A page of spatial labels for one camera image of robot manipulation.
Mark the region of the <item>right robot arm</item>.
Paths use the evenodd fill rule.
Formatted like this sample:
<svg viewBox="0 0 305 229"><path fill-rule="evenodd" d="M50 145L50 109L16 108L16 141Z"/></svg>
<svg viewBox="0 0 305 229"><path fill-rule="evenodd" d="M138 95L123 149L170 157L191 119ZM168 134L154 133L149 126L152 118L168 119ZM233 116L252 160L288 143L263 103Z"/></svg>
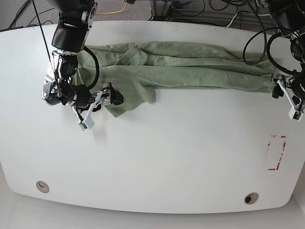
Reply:
<svg viewBox="0 0 305 229"><path fill-rule="evenodd" d="M84 44L98 3L94 0L50 0L49 4L58 10L59 21L51 43L56 50L48 54L49 73L44 79L42 99L49 105L70 106L80 124L84 124L91 112L102 106L123 103L123 95L111 83L96 93L90 92L98 82L100 67L96 55ZM93 82L88 86L73 84L72 77L78 70L77 56L81 51L93 58L95 66Z"/></svg>

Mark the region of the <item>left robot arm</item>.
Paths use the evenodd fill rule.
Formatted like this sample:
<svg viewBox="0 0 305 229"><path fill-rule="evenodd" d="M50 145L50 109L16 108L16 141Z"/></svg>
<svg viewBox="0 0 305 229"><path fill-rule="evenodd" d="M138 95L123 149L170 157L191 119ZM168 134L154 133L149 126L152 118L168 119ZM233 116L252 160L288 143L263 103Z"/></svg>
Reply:
<svg viewBox="0 0 305 229"><path fill-rule="evenodd" d="M305 2L303 0L263 0L261 3L268 8L270 17L275 21L278 33L272 35L266 45L269 61L278 70L290 75L284 87L290 87L294 95L290 101L296 106L298 113L305 108ZM290 51L300 62L302 70L288 70L274 61L270 54L270 47L278 37L290 39Z"/></svg>

